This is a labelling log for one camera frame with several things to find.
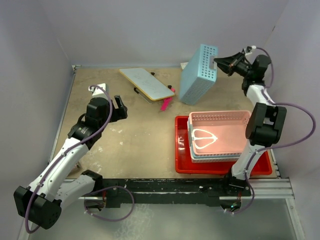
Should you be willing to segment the light blue perforated basket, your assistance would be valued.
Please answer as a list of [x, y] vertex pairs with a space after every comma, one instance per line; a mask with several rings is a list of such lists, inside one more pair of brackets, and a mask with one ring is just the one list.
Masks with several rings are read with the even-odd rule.
[[201, 44], [181, 72], [179, 100], [195, 105], [217, 80], [216, 46]]

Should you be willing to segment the pink perforated basket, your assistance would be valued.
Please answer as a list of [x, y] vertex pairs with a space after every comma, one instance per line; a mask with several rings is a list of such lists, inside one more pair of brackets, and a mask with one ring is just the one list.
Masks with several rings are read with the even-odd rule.
[[196, 156], [239, 155], [245, 148], [248, 110], [194, 111], [188, 116]]

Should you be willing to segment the white perforated basket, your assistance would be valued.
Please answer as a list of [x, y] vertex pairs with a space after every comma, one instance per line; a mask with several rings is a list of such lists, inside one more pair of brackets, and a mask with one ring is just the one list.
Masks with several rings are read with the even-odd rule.
[[193, 141], [197, 140], [198, 137], [194, 136], [195, 131], [201, 131], [209, 134], [208, 137], [200, 137], [199, 139], [212, 139], [210, 143], [208, 143], [206, 146], [213, 144], [218, 138], [211, 132], [199, 129], [199, 128], [193, 128], [193, 126], [190, 124], [190, 120], [187, 120], [187, 131], [188, 131], [188, 143], [189, 143], [189, 149], [190, 149], [190, 157], [192, 163], [217, 163], [217, 162], [236, 162], [241, 153], [237, 154], [231, 154], [231, 153], [224, 153], [220, 155], [196, 155], [194, 151], [194, 147], [196, 145], [193, 144]]

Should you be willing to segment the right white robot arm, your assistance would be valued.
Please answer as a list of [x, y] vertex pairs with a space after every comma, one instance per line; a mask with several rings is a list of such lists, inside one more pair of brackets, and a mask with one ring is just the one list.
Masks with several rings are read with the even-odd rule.
[[237, 73], [243, 77], [241, 89], [254, 106], [245, 129], [244, 150], [223, 178], [223, 192], [233, 196], [249, 190], [248, 180], [260, 156], [279, 142], [287, 109], [273, 105], [267, 93], [264, 77], [272, 64], [269, 56], [260, 54], [249, 63], [245, 53], [239, 52], [215, 58], [214, 62], [228, 76]]

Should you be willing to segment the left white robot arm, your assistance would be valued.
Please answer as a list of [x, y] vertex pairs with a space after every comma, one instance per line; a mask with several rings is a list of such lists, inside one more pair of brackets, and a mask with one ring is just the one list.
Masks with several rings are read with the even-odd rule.
[[103, 177], [91, 170], [84, 171], [71, 183], [64, 180], [76, 163], [102, 137], [108, 123], [126, 119], [128, 108], [121, 97], [93, 97], [77, 123], [71, 128], [62, 148], [45, 170], [28, 187], [19, 186], [13, 194], [17, 212], [24, 217], [27, 233], [29, 223], [49, 229], [60, 217], [62, 210], [79, 197], [98, 196], [103, 191]]

